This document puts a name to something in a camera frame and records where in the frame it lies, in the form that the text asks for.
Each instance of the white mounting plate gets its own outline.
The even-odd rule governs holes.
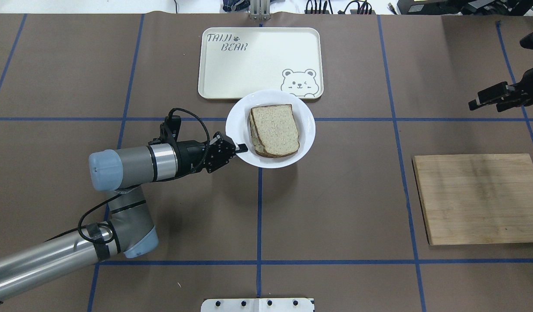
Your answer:
[[[201,312],[314,312],[313,302],[314,299],[308,298],[207,299],[201,305]]]
[[[198,89],[206,99],[240,99],[264,89],[310,99],[324,92],[313,28],[216,27],[201,39]]]

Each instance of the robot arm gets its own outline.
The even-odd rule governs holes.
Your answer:
[[[92,182],[96,190],[106,191],[108,200],[102,205],[109,204],[111,219],[72,229],[1,258],[0,304],[118,253],[132,258],[153,250],[158,237],[140,184],[181,178],[202,168],[213,172],[226,165],[235,153],[247,151],[245,144],[236,145],[220,132],[209,141],[204,123],[191,112],[187,113],[203,125],[207,141],[178,142],[181,118],[173,115],[175,110],[187,112],[173,109],[160,125],[160,137],[148,146],[91,154]]]
[[[533,50],[533,32],[520,40],[520,46]],[[518,83],[508,85],[503,81],[478,92],[477,95],[476,99],[469,102],[471,111],[491,104],[496,105],[498,112],[513,107],[530,106],[533,104],[533,68],[526,71]]]

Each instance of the black cable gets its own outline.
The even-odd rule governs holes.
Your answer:
[[[198,170],[201,170],[201,168],[205,164],[207,156],[209,155],[210,135],[209,135],[209,130],[206,128],[205,123],[203,122],[203,120],[199,116],[195,115],[195,113],[190,112],[189,110],[183,109],[183,108],[173,108],[168,113],[168,119],[172,118],[173,113],[175,111],[180,111],[180,112],[184,112],[186,114],[189,114],[189,115],[193,116],[195,119],[197,119],[197,121],[201,124],[201,126],[203,127],[203,130],[205,130],[205,134],[206,134],[205,152],[203,154],[203,157],[201,157],[201,161],[199,162],[199,164],[197,164],[197,166],[195,166],[191,171],[187,172],[186,174],[180,175],[180,176],[174,176],[174,177],[169,178],[169,179],[160,180],[160,182],[166,182],[166,181],[171,181],[171,180],[176,180],[176,179],[179,179],[179,178],[183,178],[184,176],[187,176],[188,174],[192,174],[192,173],[197,172]]]
[[[343,9],[343,13],[342,14],[345,14],[345,12],[347,12],[347,8],[349,8],[349,6],[351,6],[352,3],[356,3],[357,4],[357,11],[359,11],[359,8],[361,7],[361,4],[358,0],[353,0],[351,2],[349,2],[347,4],[347,6],[345,6],[345,8]]]
[[[338,14],[345,14],[345,12],[347,12],[347,9],[349,8],[349,6],[351,6],[352,3],[357,4],[357,14],[372,14],[372,6],[370,3],[367,2],[367,0],[353,0],[349,2],[347,6],[345,6],[345,9],[343,11],[340,10]]]
[[[393,14],[397,15],[396,9],[393,7],[393,4],[391,4],[391,2],[388,3],[388,10]]]
[[[122,194],[118,194],[116,196],[113,196],[111,198],[108,198],[107,200],[103,201],[102,203],[94,206],[93,208],[89,209],[86,213],[84,213],[82,215],[82,217],[79,219],[79,222],[78,222],[78,227],[77,227],[77,230],[78,230],[78,233],[79,235],[82,237],[82,239],[85,239],[86,241],[89,241],[91,243],[94,243],[94,244],[108,244],[110,243],[111,241],[114,240],[114,238],[116,237],[116,235],[114,235],[114,231],[112,231],[112,229],[110,228],[110,226],[108,226],[108,224],[106,223],[98,223],[98,225],[100,227],[105,227],[105,228],[108,228],[111,232],[112,232],[112,237],[110,239],[107,239],[107,240],[96,240],[96,239],[92,239],[91,237],[87,237],[83,232],[82,232],[82,223],[84,221],[84,219],[90,215],[90,213],[92,213],[93,211],[96,211],[98,208],[106,205],[107,203],[110,203],[112,200],[118,198],[122,196]]]
[[[77,231],[77,230],[78,230],[77,227],[74,227],[74,228],[71,229],[71,230],[68,230],[68,231],[62,232],[62,233],[60,233],[60,234],[58,234],[58,235],[56,235],[56,236],[54,236],[54,237],[51,237],[50,239],[47,239],[46,241],[52,241],[53,239],[56,239],[56,238],[58,238],[58,237],[62,237],[62,236],[64,236],[64,235],[66,235],[66,234],[69,234],[69,233],[75,232],[75,231]]]

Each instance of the table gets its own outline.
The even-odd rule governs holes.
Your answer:
[[[246,13],[0,14],[0,257],[74,227],[102,201],[90,153],[146,144],[173,106],[223,130],[234,101],[197,93],[210,26],[257,25]],[[533,311],[533,244],[429,246],[411,164],[457,153],[533,162],[533,106],[467,106],[533,67],[518,45],[533,18],[277,13],[265,26],[320,33],[310,152],[282,169],[234,159],[144,185],[156,250],[87,267],[0,311],[198,311],[205,298],[257,295],[314,298],[318,311]],[[202,140],[197,122],[182,131]]]

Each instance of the wooden cutting board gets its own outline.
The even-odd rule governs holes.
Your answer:
[[[529,154],[414,156],[431,245],[533,242]]]

